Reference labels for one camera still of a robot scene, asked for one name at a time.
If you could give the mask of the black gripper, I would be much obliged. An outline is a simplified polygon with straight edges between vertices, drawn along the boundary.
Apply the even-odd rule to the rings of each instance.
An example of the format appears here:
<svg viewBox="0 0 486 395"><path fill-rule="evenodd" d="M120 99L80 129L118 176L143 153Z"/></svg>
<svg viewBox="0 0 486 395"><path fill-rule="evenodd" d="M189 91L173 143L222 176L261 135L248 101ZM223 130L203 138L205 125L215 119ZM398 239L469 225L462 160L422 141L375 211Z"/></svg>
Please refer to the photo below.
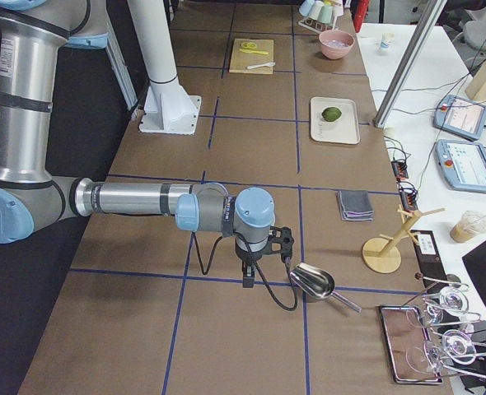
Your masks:
<svg viewBox="0 0 486 395"><path fill-rule="evenodd" d="M248 251L242 240L236 241L236 255L242 261L242 286L251 288L255 285L255 263L258 262L265 253L265 249L258 250L253 244Z"/></svg>

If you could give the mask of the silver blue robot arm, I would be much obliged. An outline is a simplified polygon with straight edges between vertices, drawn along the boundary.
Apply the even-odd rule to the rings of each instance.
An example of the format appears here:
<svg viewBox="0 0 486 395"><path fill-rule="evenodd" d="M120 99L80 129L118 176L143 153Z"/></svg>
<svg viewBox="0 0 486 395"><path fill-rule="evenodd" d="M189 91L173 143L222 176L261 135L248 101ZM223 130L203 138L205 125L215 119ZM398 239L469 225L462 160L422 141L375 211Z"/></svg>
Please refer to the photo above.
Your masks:
<svg viewBox="0 0 486 395"><path fill-rule="evenodd" d="M178 228L236 241L242 284L270 253L274 202L262 188L231 196L208 184L132 184L55 177L45 168L58 50L103 49L103 1L0 1L0 244L75 216L173 216Z"/></svg>

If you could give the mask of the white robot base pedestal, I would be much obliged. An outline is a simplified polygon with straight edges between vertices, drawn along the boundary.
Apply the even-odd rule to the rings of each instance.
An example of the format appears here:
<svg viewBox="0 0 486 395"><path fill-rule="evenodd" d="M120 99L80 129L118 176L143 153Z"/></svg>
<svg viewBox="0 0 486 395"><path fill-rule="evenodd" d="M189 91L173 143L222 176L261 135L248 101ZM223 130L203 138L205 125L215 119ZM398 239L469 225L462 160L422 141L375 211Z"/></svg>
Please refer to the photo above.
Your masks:
<svg viewBox="0 0 486 395"><path fill-rule="evenodd" d="M141 132L192 135L202 98L180 84L162 1L128 2L149 80Z"/></svg>

